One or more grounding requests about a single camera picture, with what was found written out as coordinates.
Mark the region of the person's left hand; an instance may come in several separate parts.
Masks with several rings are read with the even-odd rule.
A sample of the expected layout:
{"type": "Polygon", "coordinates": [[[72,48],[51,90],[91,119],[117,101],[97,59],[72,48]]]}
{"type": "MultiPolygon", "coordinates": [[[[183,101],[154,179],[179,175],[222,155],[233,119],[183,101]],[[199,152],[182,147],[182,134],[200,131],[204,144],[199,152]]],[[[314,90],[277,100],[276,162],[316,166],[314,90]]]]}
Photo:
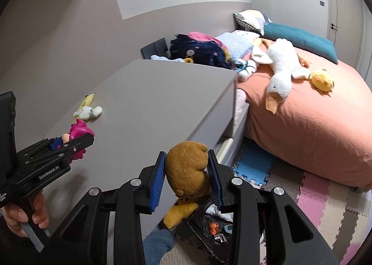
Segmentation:
{"type": "MultiPolygon", "coordinates": [[[[49,226],[49,214],[47,212],[47,204],[43,191],[39,191],[32,200],[33,215],[32,220],[41,229],[46,229],[49,226]]],[[[3,215],[9,229],[20,237],[28,237],[26,232],[23,230],[21,223],[28,222],[27,214],[19,206],[14,204],[8,204],[1,208],[1,214],[3,215]]]]}

